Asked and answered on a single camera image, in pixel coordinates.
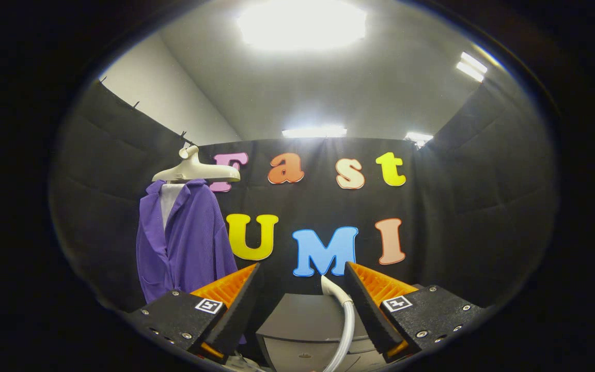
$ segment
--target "orange gripper pad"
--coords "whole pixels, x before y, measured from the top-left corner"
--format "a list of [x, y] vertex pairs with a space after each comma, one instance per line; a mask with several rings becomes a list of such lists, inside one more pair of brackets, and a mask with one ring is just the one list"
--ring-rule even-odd
[[255, 263], [244, 269], [239, 269], [235, 273], [220, 278], [220, 280], [204, 285], [200, 289], [194, 290], [192, 295], [203, 297], [205, 299], [222, 301], [226, 304], [226, 308], [231, 308], [231, 304], [234, 299], [236, 299], [236, 296], [238, 296], [245, 281], [249, 278], [249, 275], [257, 264], [258, 263]]

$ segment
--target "purple jacket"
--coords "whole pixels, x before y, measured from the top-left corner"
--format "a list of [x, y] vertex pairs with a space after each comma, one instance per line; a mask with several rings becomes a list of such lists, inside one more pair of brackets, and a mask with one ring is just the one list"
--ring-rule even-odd
[[137, 272], [147, 303], [173, 289], [192, 292], [238, 270], [220, 206], [206, 181], [194, 179], [180, 189], [164, 229], [163, 184], [153, 182], [139, 202]]

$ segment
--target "foam letter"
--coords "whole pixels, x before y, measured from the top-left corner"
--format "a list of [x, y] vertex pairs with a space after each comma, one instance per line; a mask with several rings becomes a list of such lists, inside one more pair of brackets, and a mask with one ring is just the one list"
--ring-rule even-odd
[[405, 253], [401, 251], [401, 241], [399, 240], [401, 223], [400, 219], [387, 219], [375, 224], [375, 228], [380, 230], [382, 238], [382, 257], [378, 260], [381, 265], [396, 264], [405, 259]]
[[298, 182], [304, 177], [300, 169], [300, 156], [297, 153], [283, 153], [270, 162], [274, 168], [268, 173], [270, 183]]
[[377, 158], [375, 163], [382, 166], [382, 177], [389, 186], [401, 186], [405, 183], [405, 176], [399, 176], [396, 170], [397, 165], [403, 165], [402, 158], [394, 158], [394, 153], [388, 152]]
[[273, 214], [262, 214], [257, 217], [260, 224], [260, 246], [250, 248], [245, 242], [246, 226], [251, 221], [246, 214], [229, 214], [226, 222], [229, 222], [229, 242], [233, 254], [242, 259], [260, 261], [272, 253], [274, 246], [274, 224], [279, 222], [279, 217]]
[[[239, 153], [218, 153], [213, 157], [218, 165], [231, 165], [240, 170], [240, 165], [245, 165], [249, 161], [249, 156], [244, 152]], [[231, 190], [228, 182], [213, 182], [210, 184], [210, 191], [213, 193], [226, 193]]]
[[321, 275], [325, 275], [332, 265], [332, 261], [337, 261], [332, 269], [333, 275], [343, 275], [343, 270], [347, 261], [355, 262], [355, 236], [356, 227], [338, 228], [327, 248], [324, 247], [321, 240], [313, 230], [298, 230], [293, 233], [293, 239], [297, 240], [297, 268], [293, 270], [296, 277], [310, 277], [314, 274], [314, 269], [309, 266], [309, 260], [314, 262], [314, 266]]
[[360, 172], [362, 165], [357, 159], [339, 159], [335, 169], [339, 173], [337, 183], [342, 189], [359, 189], [364, 186], [364, 175]]

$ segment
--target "orange letter a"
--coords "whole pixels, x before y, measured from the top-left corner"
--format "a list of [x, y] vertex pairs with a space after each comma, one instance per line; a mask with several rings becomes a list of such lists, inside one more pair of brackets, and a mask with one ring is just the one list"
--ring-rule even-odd
[[304, 178], [304, 172], [300, 169], [300, 156], [297, 153], [283, 153], [276, 156], [270, 162], [272, 169], [268, 173], [270, 183], [293, 183]]

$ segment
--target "yellow letter u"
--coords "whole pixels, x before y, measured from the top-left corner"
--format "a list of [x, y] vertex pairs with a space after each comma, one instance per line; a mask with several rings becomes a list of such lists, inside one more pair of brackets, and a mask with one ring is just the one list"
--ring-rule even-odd
[[246, 214], [229, 214], [226, 222], [229, 222], [229, 242], [233, 254], [253, 261], [260, 261], [272, 253], [274, 246], [274, 224], [279, 222], [279, 217], [273, 214], [262, 214], [257, 217], [260, 224], [260, 246], [250, 248], [245, 242], [247, 224], [251, 221]]

